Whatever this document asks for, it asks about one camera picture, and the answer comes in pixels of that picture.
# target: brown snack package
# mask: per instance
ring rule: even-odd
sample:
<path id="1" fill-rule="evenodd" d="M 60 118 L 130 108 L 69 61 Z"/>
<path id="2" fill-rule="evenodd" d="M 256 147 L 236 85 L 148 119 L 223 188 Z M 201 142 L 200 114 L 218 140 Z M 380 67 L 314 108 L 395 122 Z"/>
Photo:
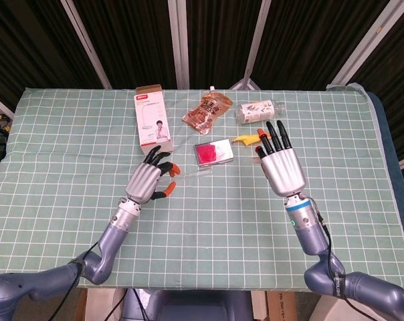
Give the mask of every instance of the brown snack package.
<path id="1" fill-rule="evenodd" d="M 227 112 L 233 102 L 219 92 L 204 95 L 198 107 L 184 115 L 183 120 L 198 130 L 202 135 L 208 134 L 215 120 Z"/>

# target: white box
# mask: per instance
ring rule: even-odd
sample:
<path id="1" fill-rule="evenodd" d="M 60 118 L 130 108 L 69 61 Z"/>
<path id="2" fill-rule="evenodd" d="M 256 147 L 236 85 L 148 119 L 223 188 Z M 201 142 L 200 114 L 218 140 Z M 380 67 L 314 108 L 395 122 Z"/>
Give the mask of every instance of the white box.
<path id="1" fill-rule="evenodd" d="M 134 96 L 138 137 L 144 155 L 160 145 L 162 152 L 174 149 L 161 85 L 138 87 Z"/>

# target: blue mat edge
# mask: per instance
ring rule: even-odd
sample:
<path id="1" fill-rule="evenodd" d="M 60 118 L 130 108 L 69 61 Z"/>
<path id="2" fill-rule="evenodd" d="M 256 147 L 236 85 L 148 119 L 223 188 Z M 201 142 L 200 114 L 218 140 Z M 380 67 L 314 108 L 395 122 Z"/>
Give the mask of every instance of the blue mat edge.
<path id="1" fill-rule="evenodd" d="M 385 111 L 381 100 L 372 92 L 367 93 L 375 107 L 377 121 L 381 130 L 383 149 L 385 150 L 385 158 L 387 161 L 387 167 L 389 176 L 392 182 L 392 188 L 394 191 L 395 199 L 397 201 L 398 212 L 401 218 L 401 224 L 404 230 L 404 177 L 401 172 L 397 153 L 392 141 L 391 132 L 389 131 L 389 125 Z"/>

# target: gray robot arm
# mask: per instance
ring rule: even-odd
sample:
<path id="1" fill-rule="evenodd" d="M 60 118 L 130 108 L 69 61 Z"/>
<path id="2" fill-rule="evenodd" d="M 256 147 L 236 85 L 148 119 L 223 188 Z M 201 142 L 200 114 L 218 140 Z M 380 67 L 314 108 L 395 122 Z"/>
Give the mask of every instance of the gray robot arm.
<path id="1" fill-rule="evenodd" d="M 284 125 L 278 121 L 284 146 L 272 124 L 268 122 L 267 125 L 274 148 L 266 134 L 259 130 L 266 149 L 265 152 L 260 146 L 256 148 L 262 169 L 274 192 L 287 199 L 285 208 L 304 253 L 320 258 L 304 273 L 308 288 L 321 295 L 356 300 L 404 321 L 403 288 L 361 272 L 346 274 L 340 260 L 331 251 L 329 257 L 328 242 L 322 227 L 324 222 L 316 204 L 302 194 L 306 179 Z"/>
<path id="2" fill-rule="evenodd" d="M 46 300 L 66 292 L 78 285 L 80 276 L 93 284 L 104 283 L 111 274 L 114 259 L 132 222 L 139 216 L 140 204 L 150 199 L 166 197 L 175 187 L 171 183 L 165 191 L 155 191 L 160 176 L 169 172 L 179 174 L 179 168 L 169 162 L 158 162 L 169 153 L 161 152 L 160 147 L 152 149 L 140 164 L 126 186 L 127 198 L 119 203 L 116 214 L 112 216 L 107 228 L 98 241 L 101 256 L 85 252 L 69 264 L 39 273 L 0 274 L 0 321 L 12 320 L 20 299 L 28 295 L 32 300 Z"/>

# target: table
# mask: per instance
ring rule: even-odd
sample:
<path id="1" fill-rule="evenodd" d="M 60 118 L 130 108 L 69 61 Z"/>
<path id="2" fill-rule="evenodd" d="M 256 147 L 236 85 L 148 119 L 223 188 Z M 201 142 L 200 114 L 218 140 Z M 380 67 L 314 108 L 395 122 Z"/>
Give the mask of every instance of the table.
<path id="1" fill-rule="evenodd" d="M 284 102 L 282 119 L 347 272 L 404 287 L 404 233 L 375 109 L 355 88 L 323 92 L 221 91 L 234 105 L 201 136 L 181 118 L 206 91 L 165 90 L 171 157 L 198 171 L 194 144 L 256 133 L 238 125 L 238 104 Z M 27 89 L 0 165 L 0 273 L 65 264 L 98 240 L 124 196 L 138 146 L 133 90 Z M 304 255 L 269 188 L 254 147 L 211 175 L 178 181 L 144 205 L 102 286 L 307 290 Z M 93 286 L 80 280 L 80 286 Z"/>

